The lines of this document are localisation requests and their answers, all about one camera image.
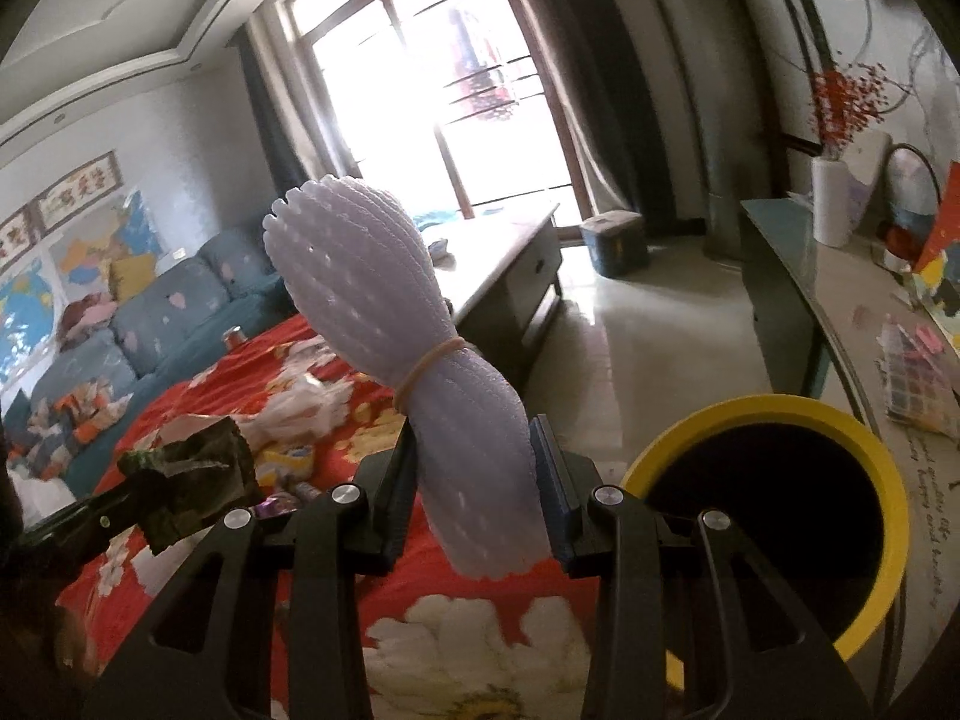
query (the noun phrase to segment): dark gray curtain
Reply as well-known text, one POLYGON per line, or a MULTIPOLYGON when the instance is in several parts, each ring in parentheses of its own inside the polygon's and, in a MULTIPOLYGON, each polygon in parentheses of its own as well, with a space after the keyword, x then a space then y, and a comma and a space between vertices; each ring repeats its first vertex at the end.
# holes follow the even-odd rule
POLYGON ((640 60, 614 0, 529 0, 594 158, 648 231, 677 226, 666 149, 640 60))
POLYGON ((256 61, 253 45, 246 29, 237 31, 233 38, 233 45, 236 45, 240 52, 240 64, 243 67, 247 92, 253 105, 253 117, 256 119, 256 128, 260 135, 260 142, 263 144, 263 151, 267 155, 274 188, 277 196, 282 197, 291 187, 304 184, 310 176, 304 164, 296 156, 280 123, 280 117, 277 116, 277 110, 270 99, 270 93, 267 91, 267 85, 263 80, 263 74, 256 61))

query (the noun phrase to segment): storage box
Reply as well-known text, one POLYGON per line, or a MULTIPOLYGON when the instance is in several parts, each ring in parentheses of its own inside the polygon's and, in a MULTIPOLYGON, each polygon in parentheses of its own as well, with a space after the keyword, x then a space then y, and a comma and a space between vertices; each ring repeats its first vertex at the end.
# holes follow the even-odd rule
POLYGON ((646 223, 633 211, 608 211, 580 224, 594 271, 623 276, 650 264, 646 223))

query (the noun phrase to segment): red floral tablecloth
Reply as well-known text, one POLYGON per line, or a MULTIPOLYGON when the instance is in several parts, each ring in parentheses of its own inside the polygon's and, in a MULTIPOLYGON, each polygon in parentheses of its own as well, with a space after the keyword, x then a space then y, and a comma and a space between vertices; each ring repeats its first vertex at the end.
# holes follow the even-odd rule
MULTIPOLYGON (((302 317, 244 343, 215 367, 155 400, 118 443, 116 455, 178 415, 258 413, 292 343, 314 337, 302 317)), ((392 391, 339 358, 314 368, 320 380, 349 378, 349 418, 315 445, 312 483, 352 478, 371 452, 391 447, 403 422, 392 391)), ((122 476, 112 466, 97 491, 122 476)), ((138 530, 114 539, 61 603, 85 621, 101 666, 113 657, 162 581, 189 554, 186 539, 153 557, 138 530)), ((281 577, 277 600, 289 598, 281 577)), ((357 586, 360 630, 378 720, 562 720, 580 716, 589 667, 594 581, 570 581, 554 562, 504 581, 472 581, 450 568, 416 504, 405 552, 385 579, 357 586)), ((274 714, 287 703, 286 652, 272 647, 274 714)))

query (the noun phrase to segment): trash can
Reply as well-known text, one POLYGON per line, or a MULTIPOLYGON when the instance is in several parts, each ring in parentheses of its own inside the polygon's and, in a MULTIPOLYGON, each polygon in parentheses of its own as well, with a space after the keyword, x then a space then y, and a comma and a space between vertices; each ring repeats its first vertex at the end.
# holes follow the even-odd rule
MULTIPOLYGON (((844 661, 883 624, 904 577, 899 471, 870 430, 818 400, 751 395, 701 410, 659 436, 622 487, 665 514, 729 514, 844 661)), ((680 689, 683 666, 667 660, 680 689)))
POLYGON ((650 264, 646 223, 633 211, 608 211, 580 224, 594 271, 623 276, 650 264))

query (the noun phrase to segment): shiny floor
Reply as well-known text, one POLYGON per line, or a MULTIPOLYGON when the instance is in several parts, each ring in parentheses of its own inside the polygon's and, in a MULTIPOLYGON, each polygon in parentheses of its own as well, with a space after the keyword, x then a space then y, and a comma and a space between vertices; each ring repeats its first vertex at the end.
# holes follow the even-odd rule
POLYGON ((523 400, 607 482, 695 410, 770 391, 740 274, 702 249, 652 247, 651 266, 623 280, 598 276, 585 247, 563 250, 563 308, 523 400))

